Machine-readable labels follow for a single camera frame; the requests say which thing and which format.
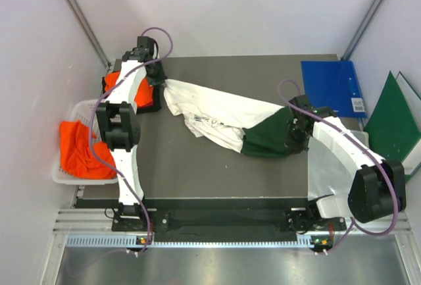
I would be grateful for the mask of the white green raglan t-shirt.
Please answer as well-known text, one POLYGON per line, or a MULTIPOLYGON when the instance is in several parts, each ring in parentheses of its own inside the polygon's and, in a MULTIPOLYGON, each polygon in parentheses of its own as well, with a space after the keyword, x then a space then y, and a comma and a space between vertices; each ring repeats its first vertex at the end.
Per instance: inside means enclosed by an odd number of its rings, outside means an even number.
POLYGON ((168 79, 164 99, 174 116, 183 116, 189 131, 242 155, 284 158, 287 147, 289 108, 168 79))

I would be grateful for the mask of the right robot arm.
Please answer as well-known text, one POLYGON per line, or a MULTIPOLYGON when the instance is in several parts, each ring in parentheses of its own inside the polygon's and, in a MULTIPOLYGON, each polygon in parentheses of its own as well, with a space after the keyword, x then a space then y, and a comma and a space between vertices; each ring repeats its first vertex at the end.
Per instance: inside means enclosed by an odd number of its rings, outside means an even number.
POLYGON ((389 226, 379 236, 391 233, 406 203, 404 168, 396 159, 385 160, 360 142, 329 107, 315 108, 306 95, 287 102, 296 120, 290 126, 292 138, 305 144, 314 138, 345 167, 352 182, 344 193, 323 195, 312 201, 308 224, 317 230, 332 218, 348 217, 365 234, 364 224, 391 217, 389 226))

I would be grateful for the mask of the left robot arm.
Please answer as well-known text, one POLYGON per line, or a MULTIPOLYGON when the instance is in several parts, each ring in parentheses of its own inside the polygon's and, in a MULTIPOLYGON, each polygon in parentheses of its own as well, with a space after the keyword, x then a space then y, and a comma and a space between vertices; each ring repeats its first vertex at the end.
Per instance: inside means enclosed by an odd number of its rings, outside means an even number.
POLYGON ((111 151, 117 169, 119 198, 118 205, 112 208, 113 232, 147 231, 149 214, 142 208, 144 192, 137 167, 141 127, 136 117, 136 96, 142 84, 150 88, 152 100, 146 101, 141 111, 158 111, 165 80, 157 42, 148 36, 139 36, 136 46, 122 56, 115 86, 95 110, 101 140, 111 151))

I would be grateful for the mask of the folded orange t-shirt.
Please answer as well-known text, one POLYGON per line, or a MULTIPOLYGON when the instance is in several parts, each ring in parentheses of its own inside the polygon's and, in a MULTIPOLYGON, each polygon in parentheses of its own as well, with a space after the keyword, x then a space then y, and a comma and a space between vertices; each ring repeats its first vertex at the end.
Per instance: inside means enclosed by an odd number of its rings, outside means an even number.
MULTIPOLYGON (((117 79, 120 76, 120 71, 110 72, 105 77, 103 77, 103 93, 110 90, 116 83, 117 79)), ((147 82, 147 79, 144 78, 141 81, 137 89, 137 94, 135 97, 135 102, 138 109, 143 107, 149 107, 153 104, 153 88, 147 82)))

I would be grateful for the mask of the blue plastic folder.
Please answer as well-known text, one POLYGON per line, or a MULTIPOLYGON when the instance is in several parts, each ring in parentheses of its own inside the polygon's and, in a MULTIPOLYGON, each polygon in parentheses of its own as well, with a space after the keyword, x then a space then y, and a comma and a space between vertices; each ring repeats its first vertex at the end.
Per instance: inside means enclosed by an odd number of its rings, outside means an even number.
POLYGON ((339 117, 366 117, 352 61, 301 61, 301 71, 312 105, 330 107, 339 117))

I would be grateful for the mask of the translucent plastic sleeve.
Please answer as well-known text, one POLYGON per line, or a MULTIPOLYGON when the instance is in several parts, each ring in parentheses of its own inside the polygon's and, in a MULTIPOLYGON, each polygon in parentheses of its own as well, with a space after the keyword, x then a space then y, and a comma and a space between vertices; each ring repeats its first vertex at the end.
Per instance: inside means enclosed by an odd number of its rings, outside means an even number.
POLYGON ((374 166, 371 152, 338 118, 316 122, 309 140, 308 197, 347 195, 358 170, 374 166))

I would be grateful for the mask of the white plastic basket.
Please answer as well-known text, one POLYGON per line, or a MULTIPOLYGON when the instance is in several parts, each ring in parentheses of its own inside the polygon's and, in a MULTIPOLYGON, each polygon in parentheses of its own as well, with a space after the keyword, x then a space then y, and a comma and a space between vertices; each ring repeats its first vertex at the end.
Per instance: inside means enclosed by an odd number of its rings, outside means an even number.
MULTIPOLYGON (((91 99, 77 103, 70 114, 69 120, 79 120, 84 126, 88 127, 91 118, 91 112, 94 109, 95 102, 95 99, 91 99)), ((87 179, 72 176, 61 167, 60 149, 58 149, 54 160, 51 177, 55 183, 69 186, 101 186, 106 184, 116 184, 118 182, 117 177, 111 179, 87 179)))

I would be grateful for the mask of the green lever arch binder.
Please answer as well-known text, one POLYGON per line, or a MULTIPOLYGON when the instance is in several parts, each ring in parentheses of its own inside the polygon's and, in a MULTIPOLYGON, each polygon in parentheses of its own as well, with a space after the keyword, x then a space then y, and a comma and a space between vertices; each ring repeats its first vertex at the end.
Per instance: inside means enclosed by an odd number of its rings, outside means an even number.
POLYGON ((408 182, 420 168, 420 92, 402 72, 388 75, 364 131, 372 151, 403 165, 408 182))

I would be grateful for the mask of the crumpled orange t-shirt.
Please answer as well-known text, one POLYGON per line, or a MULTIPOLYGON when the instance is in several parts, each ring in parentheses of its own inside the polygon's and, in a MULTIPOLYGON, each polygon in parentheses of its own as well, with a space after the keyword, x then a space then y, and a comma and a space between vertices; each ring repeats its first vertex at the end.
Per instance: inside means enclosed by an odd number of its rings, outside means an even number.
POLYGON ((62 169, 76 178, 108 180, 116 176, 110 167, 98 161, 89 148, 89 128, 80 120, 63 121, 59 126, 62 169))

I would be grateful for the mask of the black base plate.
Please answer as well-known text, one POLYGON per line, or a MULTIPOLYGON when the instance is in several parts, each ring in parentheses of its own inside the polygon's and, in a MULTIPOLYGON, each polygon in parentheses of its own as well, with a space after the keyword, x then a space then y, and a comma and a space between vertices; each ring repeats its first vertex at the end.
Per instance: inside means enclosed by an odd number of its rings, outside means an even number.
POLYGON ((161 209, 150 216, 156 242, 283 242, 298 232, 345 230, 342 220, 312 224, 304 211, 283 209, 161 209))

